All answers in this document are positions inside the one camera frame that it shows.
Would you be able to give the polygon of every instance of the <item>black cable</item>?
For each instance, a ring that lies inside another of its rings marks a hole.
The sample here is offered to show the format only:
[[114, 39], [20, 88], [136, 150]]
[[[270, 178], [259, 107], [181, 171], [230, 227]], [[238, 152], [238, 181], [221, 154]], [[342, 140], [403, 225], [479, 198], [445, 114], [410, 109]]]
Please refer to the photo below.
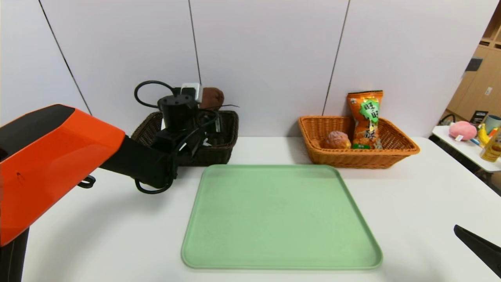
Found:
[[228, 105], [222, 105], [222, 106], [207, 107], [207, 108], [203, 108], [203, 109], [204, 109], [204, 110], [208, 110], [208, 109], [214, 109], [214, 108], [217, 108], [217, 107], [222, 108], [222, 107], [230, 107], [230, 106], [231, 106], [231, 107], [237, 107], [237, 108], [240, 108], [240, 107], [239, 107], [239, 106], [237, 106], [237, 105], [228, 104]]
[[438, 124], [442, 124], [445, 121], [445, 119], [448, 118], [448, 117], [450, 117], [450, 116], [452, 116], [452, 122], [456, 122], [456, 116], [454, 114], [450, 113], [450, 114], [444, 116], [443, 119], [441, 119], [438, 122]]
[[190, 133], [188, 133], [188, 135], [186, 135], [181, 140], [181, 142], [179, 142], [177, 144], [177, 146], [174, 148], [174, 150], [172, 151], [172, 154], [170, 155], [171, 164], [169, 167], [171, 170], [171, 172], [170, 172], [171, 177], [169, 177], [169, 180], [167, 181], [165, 186], [162, 187], [161, 189], [157, 189], [157, 190], [146, 190], [141, 186], [141, 182], [139, 181], [139, 179], [134, 179], [134, 182], [136, 184], [136, 188], [140, 192], [145, 193], [145, 194], [159, 194], [159, 193], [165, 192], [167, 189], [170, 188], [170, 186], [172, 185], [172, 182], [174, 181], [174, 178], [172, 176], [175, 175], [175, 173], [176, 173], [176, 171], [174, 171], [174, 167], [176, 167], [175, 160], [176, 160], [177, 154], [181, 150], [181, 147], [185, 144], [185, 142], [188, 140], [188, 138], [190, 138], [193, 134], [197, 133], [200, 129], [205, 128], [205, 127], [215, 123], [217, 118], [219, 117], [219, 113], [216, 111], [206, 110], [206, 109], [200, 109], [200, 111], [213, 113], [215, 115], [215, 117], [213, 119], [209, 120], [208, 122], [200, 125], [199, 127], [195, 128]]
[[147, 81], [143, 81], [141, 83], [139, 83], [137, 86], [136, 86], [136, 89], [134, 89], [134, 98], [136, 98], [136, 101], [138, 103], [140, 103], [141, 105], [143, 106], [147, 106], [147, 107], [150, 107], [150, 108], [156, 108], [158, 109], [158, 106], [157, 105], [152, 105], [152, 104], [148, 104], [148, 103], [145, 103], [143, 101], [141, 101], [139, 99], [139, 97], [137, 96], [137, 91], [139, 91], [139, 89], [141, 87], [143, 87], [144, 85], [146, 84], [160, 84], [162, 86], [165, 86], [167, 88], [169, 88], [170, 92], [172, 92], [172, 94], [174, 94], [174, 88], [172, 88], [170, 85], [168, 85], [167, 83], [164, 83], [164, 82], [161, 82], [161, 81], [158, 81], [158, 80], [147, 80]]

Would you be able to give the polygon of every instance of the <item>wooden cabinet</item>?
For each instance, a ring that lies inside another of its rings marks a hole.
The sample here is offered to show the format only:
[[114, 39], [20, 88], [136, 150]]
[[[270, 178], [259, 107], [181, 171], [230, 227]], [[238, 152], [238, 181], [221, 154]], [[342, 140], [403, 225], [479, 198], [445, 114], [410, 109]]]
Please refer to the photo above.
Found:
[[501, 114], [501, 5], [476, 49], [474, 56], [483, 58], [476, 72], [466, 72], [447, 111], [470, 120], [476, 110]]
[[447, 107], [449, 111], [466, 120], [469, 120], [476, 110], [501, 114], [501, 50], [479, 46], [475, 56], [483, 58], [480, 68], [476, 72], [465, 74]]

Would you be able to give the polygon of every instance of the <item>snack bag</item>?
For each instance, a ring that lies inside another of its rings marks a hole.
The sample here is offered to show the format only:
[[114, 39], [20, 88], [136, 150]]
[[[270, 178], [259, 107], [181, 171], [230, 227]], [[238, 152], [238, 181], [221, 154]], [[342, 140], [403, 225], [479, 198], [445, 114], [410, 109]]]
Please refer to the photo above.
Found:
[[383, 149], [377, 126], [382, 98], [382, 90], [348, 94], [348, 104], [355, 120], [352, 149]]

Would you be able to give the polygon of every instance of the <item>white wall panel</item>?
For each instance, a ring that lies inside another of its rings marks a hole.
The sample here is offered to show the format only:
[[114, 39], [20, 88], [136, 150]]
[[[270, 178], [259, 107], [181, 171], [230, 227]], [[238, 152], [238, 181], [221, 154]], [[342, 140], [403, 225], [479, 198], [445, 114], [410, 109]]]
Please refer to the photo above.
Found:
[[8, 123], [52, 104], [87, 112], [36, 0], [2, 0], [2, 103]]
[[497, 0], [353, 0], [325, 114], [346, 94], [382, 89], [380, 116], [429, 136], [452, 98]]
[[[131, 134], [154, 109], [138, 104], [144, 80], [198, 82], [188, 0], [42, 0], [54, 34], [94, 116]], [[156, 104], [168, 89], [144, 86]]]
[[298, 135], [322, 114], [347, 4], [191, 0], [202, 84], [241, 107], [240, 135]]

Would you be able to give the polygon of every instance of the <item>banana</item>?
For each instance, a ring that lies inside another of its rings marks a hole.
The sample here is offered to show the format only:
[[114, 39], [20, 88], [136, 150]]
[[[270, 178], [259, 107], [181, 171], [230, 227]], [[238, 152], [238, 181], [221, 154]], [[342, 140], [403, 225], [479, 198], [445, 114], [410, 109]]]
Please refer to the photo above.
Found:
[[485, 146], [489, 142], [490, 138], [487, 135], [487, 131], [485, 131], [485, 123], [482, 124], [482, 127], [478, 130], [478, 141]]

